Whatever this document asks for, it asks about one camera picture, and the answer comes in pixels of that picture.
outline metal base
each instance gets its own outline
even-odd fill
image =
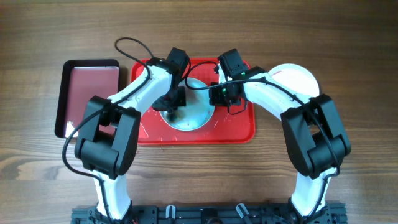
[[[326,206],[325,212],[317,219],[309,222],[310,224],[347,224],[344,204],[326,203]],[[289,223],[289,206],[287,203],[246,206],[246,208],[252,224]],[[170,218],[166,218],[166,209],[166,207],[158,208],[156,206],[131,206],[123,220],[115,220],[115,224],[207,224],[208,214],[213,216],[217,214],[217,218],[224,224],[246,224],[246,221],[240,218],[234,206],[175,207],[175,215],[169,215]],[[71,224],[94,223],[108,224],[108,219],[96,211],[95,207],[72,210]]]

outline red tray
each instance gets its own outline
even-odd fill
[[[192,66],[205,60],[218,63],[216,58],[191,59]],[[200,65],[189,75],[207,85],[218,82],[213,64]],[[136,63],[131,69],[131,81],[143,71],[143,66]],[[231,112],[243,109],[231,107]],[[160,113],[149,108],[141,118],[138,144],[140,145],[181,145],[181,144],[243,144],[250,141],[256,132],[254,106],[248,103],[245,111],[230,115],[226,107],[216,106],[213,116],[203,127],[194,131],[179,131],[171,128],[160,116]]]

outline scratch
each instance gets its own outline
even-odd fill
[[[275,72],[274,74],[271,75],[271,77],[273,77],[274,75],[276,75],[276,74],[278,74],[280,72],[282,72],[282,71]]]
[[[144,126],[143,126],[141,123],[139,123],[139,125],[141,125],[142,130],[144,130],[145,134],[146,134],[147,136],[149,136],[148,133],[147,133],[147,131],[145,130]]]

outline wooden table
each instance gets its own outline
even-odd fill
[[[64,167],[64,140],[53,133],[62,65],[115,58],[130,68],[113,49],[122,36],[158,57],[172,47],[191,58],[237,48],[251,65],[308,68],[352,144],[326,199],[345,203],[350,223],[398,221],[396,1],[55,2],[0,6],[0,223],[68,223],[72,208],[97,202],[93,180]],[[148,57],[137,44],[121,47]],[[128,172],[133,202],[286,202],[296,170],[280,122],[257,106],[256,129],[244,145],[140,147]]]

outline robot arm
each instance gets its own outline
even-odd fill
[[[282,90],[263,82],[228,84],[226,80],[260,80],[265,78],[268,83],[279,85],[295,95],[310,111],[319,117],[328,134],[339,165],[341,165],[343,158],[350,153],[351,146],[333,100],[326,95],[312,98],[297,93],[276,82],[265,70],[259,67],[248,69],[236,49],[225,52],[218,59],[220,61],[219,81],[226,83],[227,86],[221,87],[226,89],[224,102],[227,104],[233,103],[237,98],[242,97],[245,101],[258,104],[282,121],[288,155],[294,167],[298,170],[296,188],[290,199],[294,211],[292,221],[303,222],[312,213],[320,194],[323,195],[316,212],[325,206],[328,182],[323,189],[324,178],[328,174],[336,172],[325,140],[322,139],[320,133],[311,134],[308,128],[311,121],[307,112],[299,102]]]
[[[166,60],[152,58],[147,62],[150,74],[144,69],[124,90],[108,99],[94,96],[87,104],[85,118],[124,98],[150,75],[145,85],[126,101],[87,122],[76,142],[75,156],[81,159],[84,168],[103,180],[107,206],[114,220],[123,219],[131,206],[125,174],[136,155],[140,118],[151,105],[155,110],[172,110],[185,104],[181,105],[178,98],[181,95],[178,84],[188,61],[184,51],[173,48]],[[111,124],[117,126],[114,136],[98,129],[99,125]],[[97,210],[106,216],[101,187],[96,179],[94,182],[99,199]]]

